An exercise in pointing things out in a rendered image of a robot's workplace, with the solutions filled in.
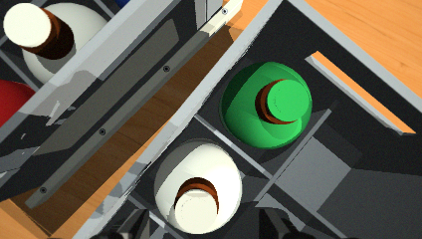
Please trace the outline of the dark grey plastic crate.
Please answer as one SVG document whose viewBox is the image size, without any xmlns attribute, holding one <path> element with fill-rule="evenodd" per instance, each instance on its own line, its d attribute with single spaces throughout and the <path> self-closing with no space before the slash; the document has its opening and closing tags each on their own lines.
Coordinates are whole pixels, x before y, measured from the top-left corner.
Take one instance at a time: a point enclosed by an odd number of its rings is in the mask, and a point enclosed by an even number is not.
<svg viewBox="0 0 422 239">
<path fill-rule="evenodd" d="M 37 92 L 0 127 L 0 202 L 44 184 L 223 4 L 130 0 L 120 10 L 114 0 L 39 1 L 0 0 L 0 79 Z M 5 35 L 4 17 L 20 3 L 76 3 L 107 23 L 44 85 Z"/>
<path fill-rule="evenodd" d="M 416 133 L 398 128 L 317 51 Z M 248 146 L 219 118 L 229 82 L 258 62 L 289 66 L 311 92 L 306 129 L 280 148 Z M 222 145 L 243 185 L 234 216 L 205 234 L 170 225 L 154 199 L 160 164 L 192 138 Z M 422 239 L 422 99 L 305 0 L 269 0 L 72 239 L 108 232 L 134 209 L 149 209 L 149 239 L 259 239 L 260 209 L 316 239 Z"/>
</svg>

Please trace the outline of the red bottle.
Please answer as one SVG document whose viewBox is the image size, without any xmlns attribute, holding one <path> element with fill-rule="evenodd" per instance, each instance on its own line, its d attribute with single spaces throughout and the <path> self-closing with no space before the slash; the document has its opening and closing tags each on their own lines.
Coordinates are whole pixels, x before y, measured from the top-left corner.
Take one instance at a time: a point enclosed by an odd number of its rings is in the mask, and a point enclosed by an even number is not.
<svg viewBox="0 0 422 239">
<path fill-rule="evenodd" d="M 0 79 L 0 127 L 35 93 L 27 84 Z"/>
</svg>

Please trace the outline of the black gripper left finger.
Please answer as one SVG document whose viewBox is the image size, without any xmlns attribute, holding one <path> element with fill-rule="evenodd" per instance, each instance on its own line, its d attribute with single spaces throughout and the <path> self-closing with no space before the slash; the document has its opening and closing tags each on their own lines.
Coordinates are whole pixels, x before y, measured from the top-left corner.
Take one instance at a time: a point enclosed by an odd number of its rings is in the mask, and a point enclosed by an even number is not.
<svg viewBox="0 0 422 239">
<path fill-rule="evenodd" d="M 108 232 L 90 239 L 149 239 L 149 209 L 134 209 L 128 218 L 123 218 Z"/>
</svg>

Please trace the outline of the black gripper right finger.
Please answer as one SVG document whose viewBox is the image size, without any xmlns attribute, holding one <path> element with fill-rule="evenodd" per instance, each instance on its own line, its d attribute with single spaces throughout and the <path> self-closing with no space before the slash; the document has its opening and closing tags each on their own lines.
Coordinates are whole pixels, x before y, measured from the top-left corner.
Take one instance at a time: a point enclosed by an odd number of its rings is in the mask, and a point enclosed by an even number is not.
<svg viewBox="0 0 422 239">
<path fill-rule="evenodd" d="M 316 237 L 300 232 L 291 221 L 280 218 L 274 209 L 260 209 L 259 239 L 316 239 Z"/>
</svg>

